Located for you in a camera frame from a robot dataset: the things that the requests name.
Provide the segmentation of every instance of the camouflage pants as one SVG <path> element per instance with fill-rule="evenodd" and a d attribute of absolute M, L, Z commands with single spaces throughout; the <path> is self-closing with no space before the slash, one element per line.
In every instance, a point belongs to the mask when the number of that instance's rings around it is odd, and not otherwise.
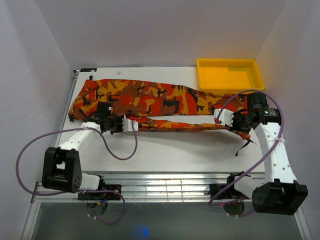
<path fill-rule="evenodd" d="M 126 115 L 139 123 L 139 131 L 205 131 L 226 129 L 214 123 L 188 124 L 148 117 L 170 115 L 213 115 L 231 97 L 214 95 L 182 85 L 140 80 L 102 79 L 86 80 L 70 108 L 71 120 L 94 116 L 98 102 L 112 104 L 112 114 Z M 246 96 L 235 98 L 227 109 L 236 112 L 246 108 Z M 244 140 L 250 135 L 234 131 Z"/>

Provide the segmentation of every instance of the blue light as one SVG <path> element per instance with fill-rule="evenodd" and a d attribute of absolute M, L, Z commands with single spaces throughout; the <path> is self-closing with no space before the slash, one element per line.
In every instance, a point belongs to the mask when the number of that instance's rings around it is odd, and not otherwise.
<path fill-rule="evenodd" d="M 147 240 L 149 236 L 149 231 L 147 227 L 143 225 L 138 225 L 133 229 L 133 235 L 135 240 Z"/>
<path fill-rule="evenodd" d="M 143 227 L 142 229 L 143 229 L 143 235 L 145 237 L 148 237 L 148 235 L 149 235 L 148 229 L 146 227 Z"/>

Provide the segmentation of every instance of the glass panel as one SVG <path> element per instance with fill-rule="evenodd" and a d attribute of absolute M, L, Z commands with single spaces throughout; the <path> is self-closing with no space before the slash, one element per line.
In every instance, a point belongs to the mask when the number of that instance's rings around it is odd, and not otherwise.
<path fill-rule="evenodd" d="M 246 203 L 251 209 L 251 202 Z M 205 203 L 128 203 L 123 219 L 108 226 L 86 213 L 85 203 L 42 203 L 33 240 L 56 239 L 301 239 L 294 216 L 253 213 L 227 216 Z M 115 220 L 122 204 L 111 203 L 103 219 Z"/>

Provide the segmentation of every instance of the metal frame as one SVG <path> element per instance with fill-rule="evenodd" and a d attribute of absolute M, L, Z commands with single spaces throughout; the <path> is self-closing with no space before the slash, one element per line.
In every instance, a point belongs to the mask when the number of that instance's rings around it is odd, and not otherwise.
<path fill-rule="evenodd" d="M 64 119 L 68 113 L 74 88 L 77 82 L 79 70 L 74 71 L 74 78 L 70 94 L 64 109 L 61 129 L 64 126 Z M 209 184 L 226 183 L 228 173 L 100 173 L 108 184 L 121 184 L 122 194 L 128 203 L 184 203 L 184 202 L 209 202 L 210 197 L 204 195 Z M 252 173 L 252 178 L 263 182 L 264 173 Z M 40 183 L 36 184 L 39 192 L 51 192 L 43 188 Z M 55 196 L 34 196 L 31 201 L 29 215 L 26 221 L 23 240 L 32 239 L 36 226 L 41 203 L 74 203 L 77 200 L 77 193 L 63 193 Z M 303 240 L 311 240 L 311 234 L 301 208 L 294 215 L 298 229 Z"/>

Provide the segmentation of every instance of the cable tie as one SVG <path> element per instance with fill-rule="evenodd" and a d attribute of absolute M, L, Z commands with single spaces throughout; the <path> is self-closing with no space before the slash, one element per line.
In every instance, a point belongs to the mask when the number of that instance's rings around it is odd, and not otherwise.
<path fill-rule="evenodd" d="M 275 137 L 275 140 L 278 140 L 281 143 L 285 143 L 286 142 L 286 140 L 283 137 L 279 138 L 278 136 Z"/>

